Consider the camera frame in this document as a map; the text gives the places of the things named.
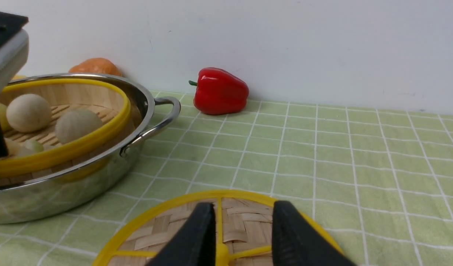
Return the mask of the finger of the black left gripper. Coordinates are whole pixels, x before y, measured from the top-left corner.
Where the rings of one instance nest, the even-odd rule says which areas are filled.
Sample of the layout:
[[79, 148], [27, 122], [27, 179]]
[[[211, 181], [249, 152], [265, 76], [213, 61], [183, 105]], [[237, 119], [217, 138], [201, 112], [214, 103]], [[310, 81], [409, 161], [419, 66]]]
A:
[[216, 214], [213, 204], [196, 205], [184, 225], [147, 266], [214, 266]]

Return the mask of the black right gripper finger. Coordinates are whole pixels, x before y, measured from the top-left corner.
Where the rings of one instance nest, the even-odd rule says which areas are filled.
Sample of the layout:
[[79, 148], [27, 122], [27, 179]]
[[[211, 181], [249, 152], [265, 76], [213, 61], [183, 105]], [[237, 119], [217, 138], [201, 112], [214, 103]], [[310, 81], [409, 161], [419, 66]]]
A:
[[289, 201], [276, 201], [272, 212], [274, 266], [354, 266], [328, 243]]

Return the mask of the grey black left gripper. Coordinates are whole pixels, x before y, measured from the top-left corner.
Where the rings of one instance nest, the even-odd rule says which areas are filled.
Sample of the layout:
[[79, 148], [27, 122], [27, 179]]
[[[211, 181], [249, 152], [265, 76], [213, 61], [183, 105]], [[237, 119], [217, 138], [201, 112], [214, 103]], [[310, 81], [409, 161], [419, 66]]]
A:
[[[27, 62], [29, 35], [23, 28], [28, 22], [28, 17], [0, 11], [0, 93]], [[7, 156], [0, 126], [0, 158]]]

